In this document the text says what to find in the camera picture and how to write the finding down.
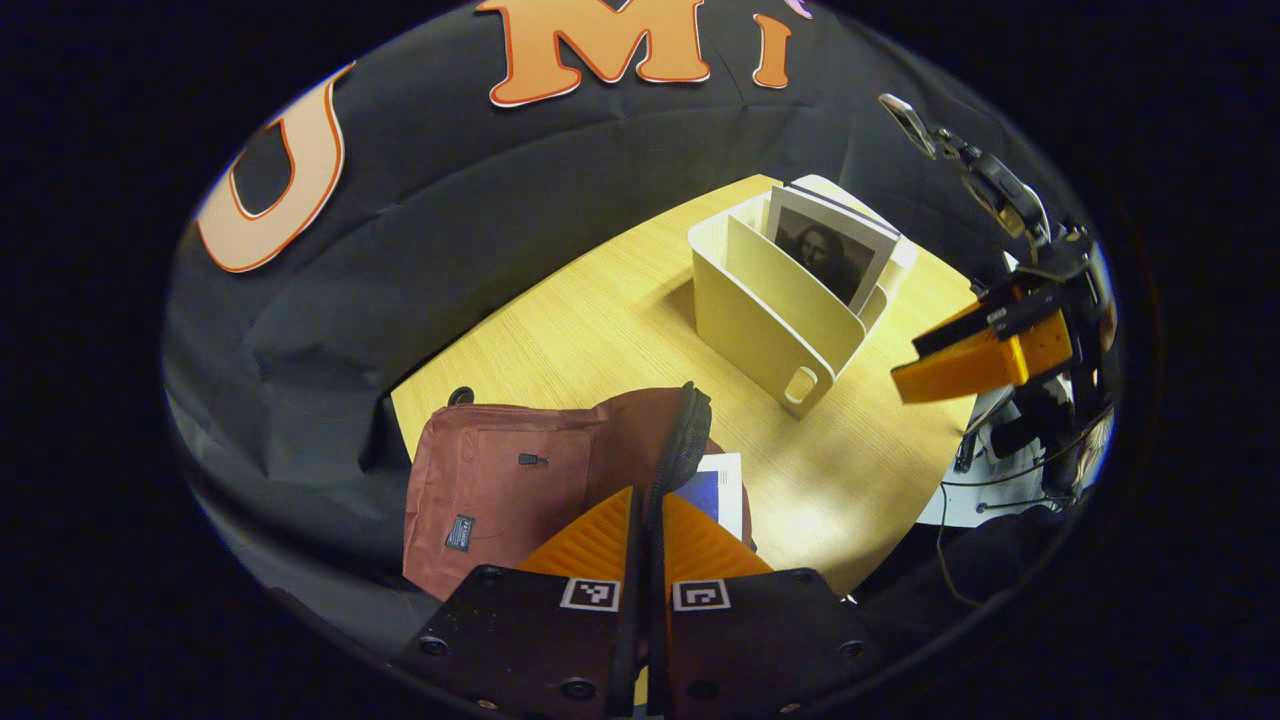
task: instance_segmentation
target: wooden table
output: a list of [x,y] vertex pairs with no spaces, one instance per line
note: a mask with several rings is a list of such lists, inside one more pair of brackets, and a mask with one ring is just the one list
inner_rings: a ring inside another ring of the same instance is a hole
[[973,397],[902,405],[890,368],[914,360],[911,338],[973,293],[922,249],[869,345],[794,419],[694,325],[689,228],[773,184],[756,176],[668,210],[472,328],[392,391],[410,456],[458,386],[472,387],[476,402],[573,409],[694,380],[712,398],[712,437],[742,454],[760,557],[776,569],[814,568],[836,592],[851,591],[919,516],[973,407]]

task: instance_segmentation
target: dark background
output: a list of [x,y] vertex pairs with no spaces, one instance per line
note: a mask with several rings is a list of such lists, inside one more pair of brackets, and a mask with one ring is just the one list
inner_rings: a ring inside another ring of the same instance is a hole
[[[1165,366],[1158,416],[1144,419],[1152,451],[1105,470],[1132,493],[1085,518],[1027,603],[1042,630],[998,648],[969,638],[904,679],[916,712],[1275,705],[1274,520],[1253,516],[1274,495],[1262,437],[1274,392],[1254,357],[1275,301],[1248,278],[1275,252],[1242,225],[1263,217],[1272,174],[1262,87],[1276,23],[1235,5],[847,8],[988,97],[1112,241],[1134,238],[1142,250],[1117,282],[1155,281],[1135,301],[1156,310],[1156,342],[1135,352]],[[434,714],[305,630],[220,547],[177,482],[156,348],[173,238],[227,159],[271,109],[436,12],[4,10],[15,74],[4,287],[20,331],[5,503],[18,536],[3,675],[14,716]],[[1057,600],[1080,587],[1083,600]]]

